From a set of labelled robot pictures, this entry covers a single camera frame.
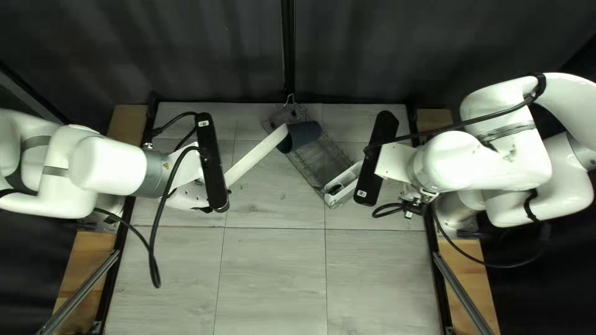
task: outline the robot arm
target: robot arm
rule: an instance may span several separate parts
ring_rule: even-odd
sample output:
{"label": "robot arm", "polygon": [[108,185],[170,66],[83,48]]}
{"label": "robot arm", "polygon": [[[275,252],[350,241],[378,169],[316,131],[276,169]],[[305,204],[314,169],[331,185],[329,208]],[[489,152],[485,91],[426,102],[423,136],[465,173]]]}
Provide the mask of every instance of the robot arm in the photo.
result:
{"label": "robot arm", "polygon": [[[564,73],[545,77],[546,88],[535,103],[552,112],[569,134],[543,142],[524,106],[468,125],[467,133],[439,134],[420,149],[386,144],[375,173],[419,192],[457,191],[457,201],[453,195],[437,200],[439,220],[453,228],[466,218],[462,213],[470,217],[485,208],[498,227],[531,222],[524,202],[533,188],[538,196],[529,206],[540,220],[586,208],[594,198],[586,170],[596,161],[596,84]],[[469,120],[514,106],[537,83],[528,76],[480,89],[464,99],[461,117]]]}
{"label": "robot arm", "polygon": [[[181,153],[190,151],[173,177],[170,207],[226,211],[226,187],[233,184],[288,135],[281,125],[226,174],[221,171],[213,120],[198,115],[199,143],[165,155],[106,138],[84,126],[59,126],[28,114],[0,110],[0,209],[82,218],[96,206],[99,194],[159,198]],[[25,185],[36,196],[17,192],[4,178],[21,165]]]}

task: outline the black curtain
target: black curtain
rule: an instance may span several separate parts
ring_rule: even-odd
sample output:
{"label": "black curtain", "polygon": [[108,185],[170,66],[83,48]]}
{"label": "black curtain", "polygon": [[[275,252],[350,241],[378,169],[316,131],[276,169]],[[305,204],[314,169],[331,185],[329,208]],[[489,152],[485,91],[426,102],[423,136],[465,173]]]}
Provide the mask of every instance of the black curtain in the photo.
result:
{"label": "black curtain", "polygon": [[[463,95],[557,70],[594,33],[593,0],[299,0],[300,101],[457,109]],[[0,61],[69,119],[115,104],[281,101],[280,0],[0,3]]]}
{"label": "black curtain", "polygon": [[0,60],[74,122],[116,104],[280,100],[277,0],[0,2]]}
{"label": "black curtain", "polygon": [[558,70],[596,33],[593,0],[297,1],[297,90],[307,100],[463,96]]}
{"label": "black curtain", "polygon": [[68,220],[0,211],[0,333],[35,334],[52,316],[75,236]]}

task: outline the black metal frame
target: black metal frame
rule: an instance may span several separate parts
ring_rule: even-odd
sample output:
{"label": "black metal frame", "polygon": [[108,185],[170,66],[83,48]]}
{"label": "black metal frame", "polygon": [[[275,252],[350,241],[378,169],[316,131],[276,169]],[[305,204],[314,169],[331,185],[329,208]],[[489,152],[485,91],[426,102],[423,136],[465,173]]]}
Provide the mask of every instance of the black metal frame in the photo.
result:
{"label": "black metal frame", "polygon": [[[406,111],[408,113],[408,125],[411,134],[418,133],[417,126],[417,106],[415,101],[406,102]],[[420,139],[413,138],[412,146],[417,147],[420,145]],[[437,241],[437,235],[434,231],[434,220],[429,211],[424,215],[424,230],[426,232],[426,239],[429,244],[429,254],[433,252],[439,252],[439,243]],[[449,335],[447,329],[451,328],[451,312],[449,310],[449,301],[447,300],[447,288],[445,286],[445,280],[441,271],[437,265],[433,262],[432,257],[429,258],[430,266],[432,268],[433,283],[434,283],[434,295],[437,300],[437,307],[439,308],[439,325],[441,327],[441,333],[443,335]]]}

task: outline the wooden platform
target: wooden platform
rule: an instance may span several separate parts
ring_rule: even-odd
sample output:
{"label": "wooden platform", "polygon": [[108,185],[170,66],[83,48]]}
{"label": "wooden platform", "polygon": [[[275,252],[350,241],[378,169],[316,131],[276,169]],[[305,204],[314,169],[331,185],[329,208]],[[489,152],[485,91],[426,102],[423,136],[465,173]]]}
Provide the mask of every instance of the wooden platform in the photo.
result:
{"label": "wooden platform", "polygon": [[[140,145],[147,106],[119,105],[114,109],[108,137],[133,145]],[[79,286],[108,257],[114,248],[115,234],[80,231],[74,240],[70,252],[69,263],[54,305],[54,313]],[[95,321],[97,307],[100,304],[101,292],[104,288],[105,276],[95,284],[92,291],[77,309],[64,321],[58,334],[79,334],[87,332]]]}

